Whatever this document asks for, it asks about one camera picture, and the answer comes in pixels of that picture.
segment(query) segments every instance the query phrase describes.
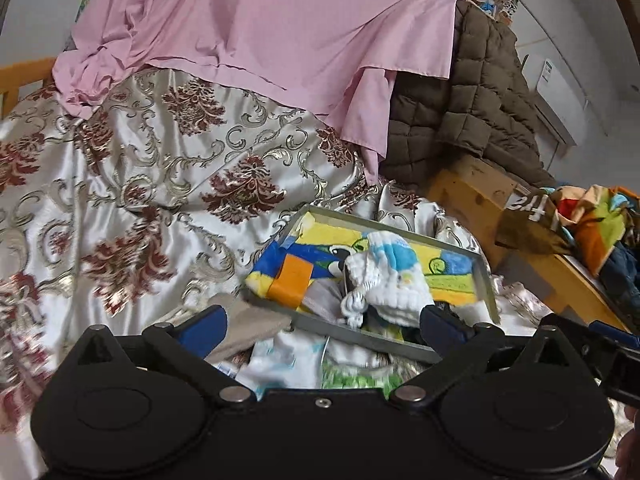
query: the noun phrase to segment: beige cloth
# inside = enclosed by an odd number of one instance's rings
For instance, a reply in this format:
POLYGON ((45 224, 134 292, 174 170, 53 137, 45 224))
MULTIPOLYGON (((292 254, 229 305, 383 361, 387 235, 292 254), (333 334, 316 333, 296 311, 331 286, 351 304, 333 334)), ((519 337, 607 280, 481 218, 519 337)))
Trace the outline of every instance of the beige cloth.
POLYGON ((216 294, 212 304, 221 305, 226 311, 226 335, 218 346, 205 358, 209 363, 224 359, 246 350, 257 341, 269 339, 291 324, 291 318, 259 306, 251 306, 231 294, 216 294))

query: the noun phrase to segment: black object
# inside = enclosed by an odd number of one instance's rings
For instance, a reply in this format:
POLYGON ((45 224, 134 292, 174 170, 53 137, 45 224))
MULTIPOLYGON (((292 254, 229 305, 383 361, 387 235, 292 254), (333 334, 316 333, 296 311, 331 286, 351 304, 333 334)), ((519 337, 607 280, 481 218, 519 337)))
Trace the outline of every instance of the black object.
POLYGON ((257 402, 181 345, 180 327, 122 338, 97 327, 52 377, 31 429, 50 480, 602 478, 606 396, 640 406, 640 362, 587 328, 544 323, 533 338, 476 326, 388 401, 268 390, 257 402))

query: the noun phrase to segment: pink fabric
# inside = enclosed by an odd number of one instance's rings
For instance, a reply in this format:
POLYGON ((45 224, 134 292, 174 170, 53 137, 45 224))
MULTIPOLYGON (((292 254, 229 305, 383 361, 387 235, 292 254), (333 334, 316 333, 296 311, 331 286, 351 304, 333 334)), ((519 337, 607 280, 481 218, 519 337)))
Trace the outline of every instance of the pink fabric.
POLYGON ((449 77, 455 1, 91 0, 53 75, 88 118, 143 65, 184 70, 309 110, 384 157, 395 71, 449 77))

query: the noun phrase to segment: brown quilted blanket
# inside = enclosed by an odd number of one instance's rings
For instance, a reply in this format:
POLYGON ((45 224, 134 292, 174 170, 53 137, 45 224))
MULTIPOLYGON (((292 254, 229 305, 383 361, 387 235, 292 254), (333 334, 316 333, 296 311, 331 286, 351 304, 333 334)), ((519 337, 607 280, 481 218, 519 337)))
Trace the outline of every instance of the brown quilted blanket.
POLYGON ((536 187, 554 186, 536 143, 539 119, 520 72, 516 36, 468 2, 456 6, 448 81, 399 73, 381 173, 423 184, 448 158, 471 152, 536 187))

